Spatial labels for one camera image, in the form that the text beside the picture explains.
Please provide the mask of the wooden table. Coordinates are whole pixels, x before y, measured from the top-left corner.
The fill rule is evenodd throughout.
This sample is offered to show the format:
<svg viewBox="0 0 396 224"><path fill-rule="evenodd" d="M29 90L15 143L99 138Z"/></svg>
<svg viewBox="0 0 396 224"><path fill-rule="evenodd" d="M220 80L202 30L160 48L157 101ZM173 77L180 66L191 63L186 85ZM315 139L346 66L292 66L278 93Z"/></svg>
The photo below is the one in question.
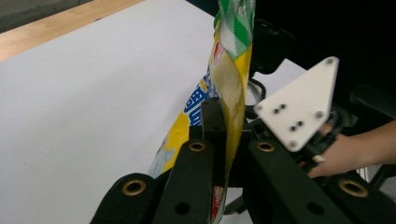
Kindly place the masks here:
<svg viewBox="0 0 396 224"><path fill-rule="evenodd" d="M0 62L144 0L92 0L0 34Z"/></svg>

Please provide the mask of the yellow green spouted pouch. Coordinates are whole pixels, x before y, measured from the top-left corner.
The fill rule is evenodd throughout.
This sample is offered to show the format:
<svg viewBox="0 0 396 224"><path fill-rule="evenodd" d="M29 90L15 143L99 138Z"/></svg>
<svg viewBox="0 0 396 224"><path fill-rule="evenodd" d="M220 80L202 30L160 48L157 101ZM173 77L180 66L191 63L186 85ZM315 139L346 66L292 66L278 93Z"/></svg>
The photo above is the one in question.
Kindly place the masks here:
<svg viewBox="0 0 396 224"><path fill-rule="evenodd" d="M226 139L222 154L215 159L223 173L213 188L210 224L218 224L221 220L226 185L245 119L256 0L218 0L218 4L207 72L163 139L149 170L151 176L158 177L174 167L182 144L190 137L188 129L203 124L202 102L217 98L224 118Z"/></svg>

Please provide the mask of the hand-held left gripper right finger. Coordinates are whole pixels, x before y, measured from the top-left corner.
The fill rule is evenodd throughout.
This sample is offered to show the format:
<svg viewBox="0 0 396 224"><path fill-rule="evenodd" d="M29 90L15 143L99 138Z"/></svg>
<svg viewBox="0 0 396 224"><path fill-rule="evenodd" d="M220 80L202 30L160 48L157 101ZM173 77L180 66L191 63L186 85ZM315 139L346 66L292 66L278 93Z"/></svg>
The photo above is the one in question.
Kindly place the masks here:
<svg viewBox="0 0 396 224"><path fill-rule="evenodd" d="M258 120L243 126L229 186L243 192L228 213L247 211L253 224L353 224Z"/></svg>

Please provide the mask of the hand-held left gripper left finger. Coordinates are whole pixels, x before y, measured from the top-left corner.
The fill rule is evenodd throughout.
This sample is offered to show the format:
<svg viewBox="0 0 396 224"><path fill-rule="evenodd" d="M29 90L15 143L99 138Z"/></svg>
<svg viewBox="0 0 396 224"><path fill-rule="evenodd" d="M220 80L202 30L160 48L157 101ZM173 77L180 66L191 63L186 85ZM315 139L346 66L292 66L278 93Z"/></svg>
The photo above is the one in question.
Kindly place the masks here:
<svg viewBox="0 0 396 224"><path fill-rule="evenodd" d="M212 224L214 192L225 184L226 128L217 97L201 103L201 124L190 127L151 224Z"/></svg>

